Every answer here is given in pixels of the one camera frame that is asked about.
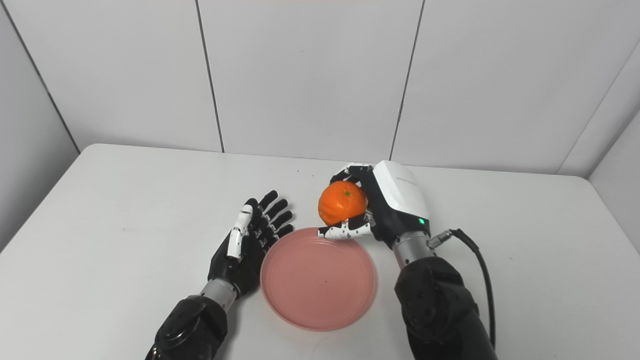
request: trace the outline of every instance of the black cable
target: black cable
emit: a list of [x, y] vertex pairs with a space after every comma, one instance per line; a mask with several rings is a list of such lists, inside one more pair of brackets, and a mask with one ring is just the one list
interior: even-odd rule
[[484, 262], [478, 245], [476, 245], [476, 243], [471, 240], [471, 238], [465, 234], [462, 229], [451, 229], [451, 234], [460, 239], [471, 249], [471, 251], [474, 252], [478, 259], [478, 263], [480, 264], [480, 269], [482, 270], [482, 275], [484, 277], [484, 286], [486, 287], [486, 301], [489, 307], [489, 339], [491, 340], [491, 345], [495, 348], [495, 309], [493, 306], [493, 288], [491, 286], [491, 279], [489, 278], [489, 269], [486, 267], [486, 263]]

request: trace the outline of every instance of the orange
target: orange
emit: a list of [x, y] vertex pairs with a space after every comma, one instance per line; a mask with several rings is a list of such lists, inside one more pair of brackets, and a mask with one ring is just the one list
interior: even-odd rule
[[335, 225], [362, 214], [366, 208], [367, 198], [364, 192], [349, 181], [336, 181], [330, 184], [318, 200], [318, 215], [327, 225]]

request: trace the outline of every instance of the pink plate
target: pink plate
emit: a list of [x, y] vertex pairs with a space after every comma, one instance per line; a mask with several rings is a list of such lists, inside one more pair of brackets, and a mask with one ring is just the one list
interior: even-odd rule
[[317, 228], [308, 227], [273, 245], [260, 271], [262, 293], [286, 322], [306, 330], [336, 330], [367, 312], [376, 273], [356, 241], [316, 235]]

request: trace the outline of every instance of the robotic arm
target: robotic arm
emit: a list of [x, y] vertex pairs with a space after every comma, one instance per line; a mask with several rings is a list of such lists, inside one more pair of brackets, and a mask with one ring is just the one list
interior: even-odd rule
[[266, 252], [293, 231], [288, 203], [271, 205], [278, 193], [259, 203], [249, 199], [211, 259], [208, 282], [197, 295], [178, 302], [156, 333], [145, 360], [211, 360], [227, 336], [227, 311], [258, 287]]
[[[327, 239], [373, 234], [396, 255], [400, 275], [395, 292], [416, 359], [497, 360], [493, 295], [486, 264], [477, 245], [462, 230], [431, 237], [429, 213], [413, 174], [404, 166], [382, 161], [375, 167], [349, 164], [332, 177], [360, 184], [367, 211], [342, 223], [318, 229]], [[476, 254], [483, 270], [490, 313], [490, 333], [462, 276], [434, 250], [455, 236]]]

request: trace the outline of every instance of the white wall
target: white wall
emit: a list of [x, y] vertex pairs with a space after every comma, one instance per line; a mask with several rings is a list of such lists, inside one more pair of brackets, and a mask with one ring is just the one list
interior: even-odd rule
[[640, 252], [640, 113], [589, 180]]
[[422, 0], [200, 0], [225, 150], [388, 159]]
[[76, 156], [0, 7], [0, 251]]
[[80, 149], [220, 151], [193, 0], [4, 2]]
[[[556, 173], [640, 40], [639, 14], [637, 0], [426, 1], [393, 160]], [[640, 94], [640, 71], [626, 76]], [[607, 102], [635, 109], [626, 95]]]
[[637, 0], [5, 2], [80, 148], [378, 161], [398, 124], [401, 163], [587, 176], [640, 107]]

